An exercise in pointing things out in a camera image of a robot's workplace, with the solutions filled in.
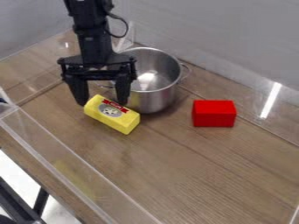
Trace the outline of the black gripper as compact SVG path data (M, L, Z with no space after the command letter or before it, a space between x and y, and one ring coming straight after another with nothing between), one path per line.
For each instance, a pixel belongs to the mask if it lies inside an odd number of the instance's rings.
M136 59L116 52L107 28L73 29L79 54L57 60L61 78L69 86L76 103L84 106L89 99L89 81L114 81L116 100L127 105L131 83L136 79Z

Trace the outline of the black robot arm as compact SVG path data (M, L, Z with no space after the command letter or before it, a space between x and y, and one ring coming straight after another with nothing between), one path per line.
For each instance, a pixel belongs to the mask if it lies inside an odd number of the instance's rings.
M72 30L77 35L80 55L60 58L57 64L61 79L68 84L76 103L84 106L89 100L89 81L114 81L116 101L127 105L131 84L136 80L136 58L112 48L108 17L127 21L111 11L112 0L63 0L73 19Z

